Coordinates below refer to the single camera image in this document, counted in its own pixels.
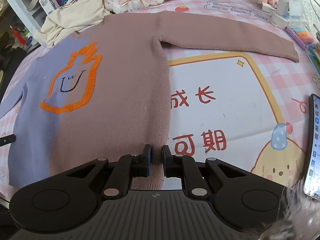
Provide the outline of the purple and brown sweater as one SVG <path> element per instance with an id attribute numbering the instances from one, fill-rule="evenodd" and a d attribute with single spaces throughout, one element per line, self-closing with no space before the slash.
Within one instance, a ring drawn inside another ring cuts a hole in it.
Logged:
<path id="1" fill-rule="evenodd" d="M 16 112 L 9 185 L 19 189 L 97 158 L 116 161 L 150 144 L 155 176 L 136 188 L 160 189 L 171 109 L 163 43 L 299 60 L 291 41 L 228 18 L 174 11 L 106 16 L 35 60 L 1 102 L 1 116 Z"/>

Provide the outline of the white bookshelf frame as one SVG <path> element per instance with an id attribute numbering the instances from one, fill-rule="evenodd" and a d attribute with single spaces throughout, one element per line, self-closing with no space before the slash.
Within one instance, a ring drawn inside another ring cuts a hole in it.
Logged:
<path id="1" fill-rule="evenodd" d="M 47 16 L 39 0 L 7 0 L 7 2 L 24 26 L 35 36 Z"/>

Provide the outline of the smartphone with lit screen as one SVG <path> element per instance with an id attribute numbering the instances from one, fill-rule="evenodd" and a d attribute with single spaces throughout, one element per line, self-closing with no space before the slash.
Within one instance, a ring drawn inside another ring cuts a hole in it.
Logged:
<path id="1" fill-rule="evenodd" d="M 309 97 L 309 123 L 303 168 L 304 193 L 319 200 L 319 96 Z"/>

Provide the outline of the red hanging tassel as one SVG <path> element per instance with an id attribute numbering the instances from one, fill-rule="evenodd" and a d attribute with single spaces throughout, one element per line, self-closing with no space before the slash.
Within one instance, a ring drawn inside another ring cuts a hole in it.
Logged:
<path id="1" fill-rule="evenodd" d="M 15 28 L 13 28 L 12 26 L 10 26 L 11 31 L 13 33 L 13 35 L 18 39 L 18 41 L 20 42 L 21 45 L 26 45 L 26 40 L 22 37 L 22 35 L 20 34 L 19 31 L 17 31 Z"/>

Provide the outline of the cream printed garment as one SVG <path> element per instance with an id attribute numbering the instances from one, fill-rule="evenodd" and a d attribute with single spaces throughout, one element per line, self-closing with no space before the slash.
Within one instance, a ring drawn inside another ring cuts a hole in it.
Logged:
<path id="1" fill-rule="evenodd" d="M 68 0 L 46 17 L 35 38 L 51 48 L 71 33 L 100 23 L 109 14 L 105 0 Z"/>

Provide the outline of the pink checkered desk mat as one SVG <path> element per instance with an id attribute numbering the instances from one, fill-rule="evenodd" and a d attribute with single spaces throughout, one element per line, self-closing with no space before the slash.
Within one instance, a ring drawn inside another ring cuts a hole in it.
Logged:
<path id="1" fill-rule="evenodd" d="M 128 13 L 162 11 L 179 12 L 169 5 Z M 311 93 L 319 93 L 318 77 L 308 57 L 285 31 L 270 24 L 207 9 L 199 12 L 191 9 L 186 13 L 228 18 L 270 31 L 291 41 L 299 60 L 248 51 L 187 49 L 163 43 L 171 92 L 169 133 L 164 145 L 173 154 L 188 155 L 200 162 L 216 157 L 278 184 L 294 185 L 303 173 L 309 114 L 308 110 L 299 110 L 298 102 L 306 102 Z M 35 50 L 31 54 L 33 62 L 21 78 L 50 49 Z M 14 134 L 15 120 L 14 111 L 1 116 L 1 135 Z M 9 185 L 11 144 L 1 148 L 1 196 L 7 199 L 19 190 Z M 154 156 L 153 149 L 150 176 L 135 178 L 133 189 L 152 190 L 136 188 L 136 182 L 155 176 Z M 161 150 L 159 156 L 162 189 Z"/>

